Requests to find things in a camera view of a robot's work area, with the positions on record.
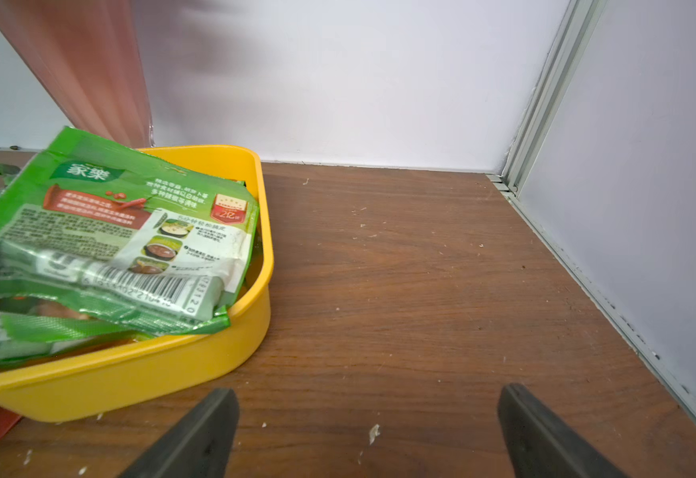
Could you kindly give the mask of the green condiment packet top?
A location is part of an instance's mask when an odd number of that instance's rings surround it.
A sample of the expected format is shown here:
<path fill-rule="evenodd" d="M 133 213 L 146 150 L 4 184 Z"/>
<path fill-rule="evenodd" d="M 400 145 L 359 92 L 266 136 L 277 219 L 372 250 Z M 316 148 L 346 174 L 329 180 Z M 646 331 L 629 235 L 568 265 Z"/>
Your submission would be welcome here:
<path fill-rule="evenodd" d="M 153 336 L 216 333 L 259 213 L 242 181 L 63 129 L 0 192 L 0 300 L 49 300 Z"/>

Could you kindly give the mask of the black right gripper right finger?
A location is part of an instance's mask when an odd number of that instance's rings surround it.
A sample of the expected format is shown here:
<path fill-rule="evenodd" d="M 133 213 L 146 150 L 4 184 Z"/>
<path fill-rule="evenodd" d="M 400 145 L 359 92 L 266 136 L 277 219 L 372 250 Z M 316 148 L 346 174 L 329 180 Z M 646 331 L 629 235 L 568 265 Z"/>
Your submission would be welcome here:
<path fill-rule="evenodd" d="M 497 415 L 517 477 L 625 475 L 523 384 L 503 386 Z"/>

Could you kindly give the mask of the green condiment packet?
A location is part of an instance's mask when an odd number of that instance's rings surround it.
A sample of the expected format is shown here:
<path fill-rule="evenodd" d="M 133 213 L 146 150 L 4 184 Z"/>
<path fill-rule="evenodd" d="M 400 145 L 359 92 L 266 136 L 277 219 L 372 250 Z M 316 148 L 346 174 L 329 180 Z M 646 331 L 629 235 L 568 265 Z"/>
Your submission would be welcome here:
<path fill-rule="evenodd" d="M 56 302 L 29 298 L 0 300 L 0 372 L 149 338 Z"/>
<path fill-rule="evenodd" d="M 153 336 L 216 333 L 259 213 L 242 181 L 63 129 L 0 192 L 0 300 L 49 300 Z"/>

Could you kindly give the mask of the yellow plastic tray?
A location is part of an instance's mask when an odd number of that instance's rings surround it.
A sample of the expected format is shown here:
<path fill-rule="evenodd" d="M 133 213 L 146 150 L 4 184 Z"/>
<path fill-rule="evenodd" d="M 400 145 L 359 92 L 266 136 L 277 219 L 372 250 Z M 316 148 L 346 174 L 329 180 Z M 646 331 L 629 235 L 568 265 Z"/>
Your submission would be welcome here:
<path fill-rule="evenodd" d="M 233 372 L 263 343 L 271 319 L 274 270 L 270 214 L 259 156 L 233 145 L 155 147 L 178 167 L 240 179 L 260 203 L 262 255 L 253 282 L 213 335 L 172 336 L 0 372 L 0 407 L 42 422 L 67 422 L 154 400 Z"/>

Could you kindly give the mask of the pink glass flower vase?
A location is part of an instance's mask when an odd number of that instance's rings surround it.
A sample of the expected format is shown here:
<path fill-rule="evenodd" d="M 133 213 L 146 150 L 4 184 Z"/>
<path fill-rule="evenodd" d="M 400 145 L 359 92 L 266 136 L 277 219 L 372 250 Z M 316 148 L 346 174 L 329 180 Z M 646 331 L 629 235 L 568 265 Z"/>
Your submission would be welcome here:
<path fill-rule="evenodd" d="M 77 129 L 152 147 L 130 1 L 0 1 L 0 33 Z"/>

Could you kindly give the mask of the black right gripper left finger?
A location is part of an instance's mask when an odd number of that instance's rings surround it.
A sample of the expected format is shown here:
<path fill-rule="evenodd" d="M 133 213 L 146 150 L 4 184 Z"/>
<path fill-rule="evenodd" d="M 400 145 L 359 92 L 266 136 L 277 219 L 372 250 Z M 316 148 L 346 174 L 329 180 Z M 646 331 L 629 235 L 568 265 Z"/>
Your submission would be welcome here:
<path fill-rule="evenodd" d="M 231 388 L 213 390 L 121 475 L 137 478 L 224 476 L 239 415 L 238 399 Z"/>

